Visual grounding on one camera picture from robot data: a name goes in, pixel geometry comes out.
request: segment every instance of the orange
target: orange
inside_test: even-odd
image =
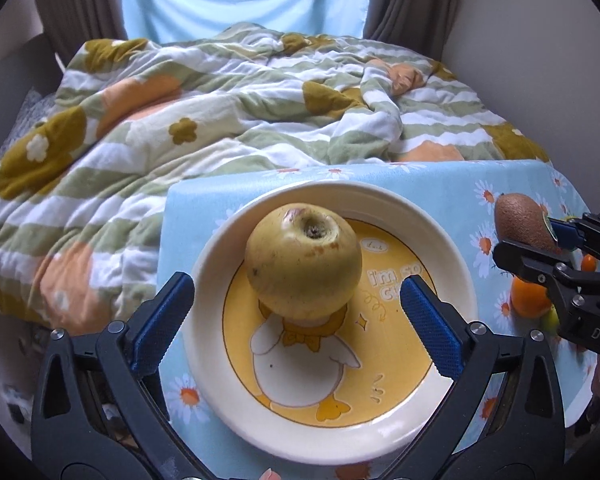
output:
[[[519,316],[535,319],[549,312],[551,300],[544,286],[514,276],[511,282],[511,306]]]
[[[580,264],[580,270],[585,272],[595,272],[598,268],[598,261],[590,254],[585,254],[582,263]]]

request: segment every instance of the cream plate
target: cream plate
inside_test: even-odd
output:
[[[356,294],[314,326],[271,314],[242,267],[256,224],[291,202],[337,212],[363,248]],[[196,297],[182,333],[200,393],[243,439],[294,462],[357,463],[406,446],[451,385],[400,309],[400,282],[412,273],[465,320],[477,319],[458,248],[399,195],[357,182],[304,182],[257,198],[212,236],[192,272]]]

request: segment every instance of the gray curtain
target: gray curtain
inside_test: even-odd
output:
[[[121,0],[36,0],[45,33],[66,65],[88,40],[126,40]]]
[[[370,0],[364,37],[440,59],[457,0]]]

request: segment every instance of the kiwi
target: kiwi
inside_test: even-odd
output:
[[[522,193],[500,195],[494,216],[498,240],[508,238],[536,249],[562,252],[544,222],[541,207],[531,197]]]

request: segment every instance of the striped blanket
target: striped blanket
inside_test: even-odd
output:
[[[155,292],[183,179],[502,158],[548,160],[404,48],[247,23],[192,43],[89,41],[0,160],[0,312],[72,334],[129,318]]]

